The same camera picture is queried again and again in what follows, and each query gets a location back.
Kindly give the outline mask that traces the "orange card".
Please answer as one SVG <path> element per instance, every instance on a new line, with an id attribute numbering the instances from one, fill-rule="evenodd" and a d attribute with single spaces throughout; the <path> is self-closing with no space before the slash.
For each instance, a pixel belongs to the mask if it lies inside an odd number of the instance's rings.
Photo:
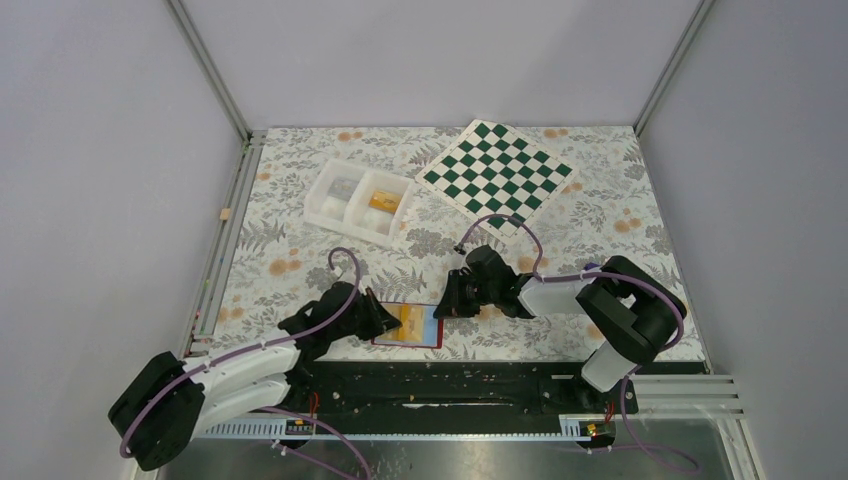
<path id="1" fill-rule="evenodd" d="M 417 344 L 424 340 L 428 319 L 428 306 L 416 304 L 389 303 L 386 310 L 398 319 L 401 325 L 377 338 L 379 342 L 400 342 Z"/>

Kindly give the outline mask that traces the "red leather card holder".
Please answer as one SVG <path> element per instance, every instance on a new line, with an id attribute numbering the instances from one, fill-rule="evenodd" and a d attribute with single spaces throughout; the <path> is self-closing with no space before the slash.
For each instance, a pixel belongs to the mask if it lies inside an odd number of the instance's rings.
<path id="1" fill-rule="evenodd" d="M 440 349 L 443 321 L 434 316 L 436 306 L 426 304 L 384 303 L 385 309 L 401 326 L 371 340 L 372 345 L 404 348 Z"/>

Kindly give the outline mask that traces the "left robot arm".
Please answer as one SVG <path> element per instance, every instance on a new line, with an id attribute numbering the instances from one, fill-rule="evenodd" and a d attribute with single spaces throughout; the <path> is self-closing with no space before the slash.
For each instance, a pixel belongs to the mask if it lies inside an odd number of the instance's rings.
<path id="1" fill-rule="evenodd" d="M 109 409 L 119 452 L 151 471 L 217 424 L 264 407 L 310 407 L 308 369 L 333 342 L 372 340 L 401 325 L 371 289 L 339 281 L 256 341 L 185 360 L 158 354 Z"/>

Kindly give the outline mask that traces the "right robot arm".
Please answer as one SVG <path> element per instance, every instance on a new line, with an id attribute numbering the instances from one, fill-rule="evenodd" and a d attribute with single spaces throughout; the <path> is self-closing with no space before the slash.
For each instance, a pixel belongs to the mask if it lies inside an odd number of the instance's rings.
<path id="1" fill-rule="evenodd" d="M 624 256 L 561 277 L 517 273 L 488 246 L 465 260 L 465 267 L 449 272 L 435 318 L 470 318 L 492 305 L 509 318 L 585 314 L 600 331 L 604 341 L 573 386 L 583 410 L 601 410 L 620 379 L 682 338 L 683 302 Z"/>

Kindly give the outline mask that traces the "orange card box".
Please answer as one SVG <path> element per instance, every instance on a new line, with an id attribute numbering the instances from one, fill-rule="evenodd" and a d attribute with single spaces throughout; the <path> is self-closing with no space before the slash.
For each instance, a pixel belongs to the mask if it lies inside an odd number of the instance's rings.
<path id="1" fill-rule="evenodd" d="M 394 215 L 403 199 L 402 194 L 391 191 L 374 190 L 368 201 L 368 206 L 385 213 Z"/>

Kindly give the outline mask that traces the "green white chessboard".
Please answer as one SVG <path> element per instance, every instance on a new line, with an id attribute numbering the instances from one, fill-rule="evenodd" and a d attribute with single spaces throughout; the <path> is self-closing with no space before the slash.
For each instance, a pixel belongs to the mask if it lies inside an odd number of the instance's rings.
<path id="1" fill-rule="evenodd" d="M 469 219 L 497 213 L 479 227 L 506 245 L 543 217 L 578 169 L 515 128 L 474 120 L 415 177 L 417 183 Z"/>

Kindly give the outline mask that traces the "white plastic divided tray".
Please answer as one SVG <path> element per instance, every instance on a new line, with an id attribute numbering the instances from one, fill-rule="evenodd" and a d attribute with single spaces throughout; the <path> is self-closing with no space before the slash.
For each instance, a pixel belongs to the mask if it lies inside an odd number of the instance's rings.
<path id="1" fill-rule="evenodd" d="M 328 188 L 338 177 L 357 179 L 358 187 L 347 202 L 330 197 Z M 403 195 L 392 215 L 368 206 L 374 190 Z M 358 240 L 389 247 L 400 232 L 404 216 L 413 203 L 415 182 L 407 177 L 342 160 L 329 160 L 304 199 L 304 221 Z"/>

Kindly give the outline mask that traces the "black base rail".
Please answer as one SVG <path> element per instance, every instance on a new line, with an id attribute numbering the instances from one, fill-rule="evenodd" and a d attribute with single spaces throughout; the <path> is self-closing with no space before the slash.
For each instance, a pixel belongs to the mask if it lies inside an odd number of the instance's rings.
<path id="1" fill-rule="evenodd" d="M 600 393 L 577 362 L 316 361 L 287 374 L 281 409 L 344 434 L 557 433 L 559 418 L 636 413 L 632 385 Z"/>

